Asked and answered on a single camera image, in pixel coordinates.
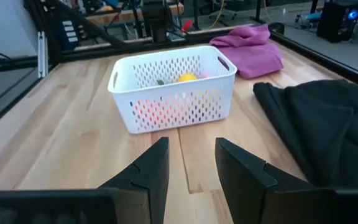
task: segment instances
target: pink cloth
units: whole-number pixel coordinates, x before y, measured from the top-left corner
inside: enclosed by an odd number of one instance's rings
[[[268,42],[269,36],[267,25],[240,26],[226,36],[213,38],[209,44],[237,67],[242,78],[250,79],[284,68],[280,51]]]

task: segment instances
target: black fabric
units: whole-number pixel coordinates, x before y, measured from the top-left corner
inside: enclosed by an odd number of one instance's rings
[[[358,187],[358,86],[315,81],[280,89],[254,85],[270,122],[308,180]]]

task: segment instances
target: red object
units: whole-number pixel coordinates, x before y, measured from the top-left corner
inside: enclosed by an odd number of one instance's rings
[[[183,26],[183,28],[181,29],[181,31],[186,32],[192,25],[193,25],[193,21],[187,21]]]

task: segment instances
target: blue light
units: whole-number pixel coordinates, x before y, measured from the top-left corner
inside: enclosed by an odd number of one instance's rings
[[[352,9],[350,11],[350,13],[347,15],[348,19],[357,19],[358,17],[358,10],[357,9]]]

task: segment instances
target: lemon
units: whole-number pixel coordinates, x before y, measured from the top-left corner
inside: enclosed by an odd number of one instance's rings
[[[192,81],[192,80],[197,80],[197,77],[192,73],[186,73],[186,74],[182,75],[181,77],[179,77],[177,82],[187,82],[187,81]]]
[[[113,8],[111,6],[105,6],[104,11],[112,11]]]

